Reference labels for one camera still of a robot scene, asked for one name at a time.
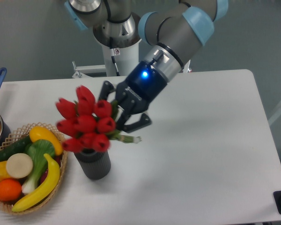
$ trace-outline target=gray wall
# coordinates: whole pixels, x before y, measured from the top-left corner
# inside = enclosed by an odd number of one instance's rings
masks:
[[[134,12],[165,11],[178,0],[134,0]],[[103,64],[91,30],[79,32],[64,0],[0,0],[0,67],[6,81],[70,78],[71,62]],[[140,58],[150,46],[140,44]],[[215,33],[191,61],[193,71],[249,69],[265,112],[281,99],[281,0],[230,0]],[[281,158],[281,118],[272,127]]]

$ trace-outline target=green leaf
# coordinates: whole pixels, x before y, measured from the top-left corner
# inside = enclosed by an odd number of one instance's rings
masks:
[[[116,120],[117,115],[118,115],[118,101],[117,100],[113,100],[111,102],[111,106],[112,106],[111,117],[112,117],[113,120]]]

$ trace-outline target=tulip stem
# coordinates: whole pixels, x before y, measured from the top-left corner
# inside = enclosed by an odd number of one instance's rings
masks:
[[[133,137],[127,135],[116,135],[112,138],[112,140],[118,140],[123,143],[138,143],[141,142],[141,137]]]

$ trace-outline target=black vase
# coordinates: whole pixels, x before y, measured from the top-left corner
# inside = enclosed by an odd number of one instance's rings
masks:
[[[84,149],[75,153],[85,175],[91,180],[98,180],[105,177],[111,170],[111,160],[108,152],[97,152],[93,149]]]

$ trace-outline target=sliced radish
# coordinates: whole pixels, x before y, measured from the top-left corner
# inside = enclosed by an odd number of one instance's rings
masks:
[[[32,159],[24,153],[12,155],[6,162],[7,173],[16,179],[28,176],[32,168]]]

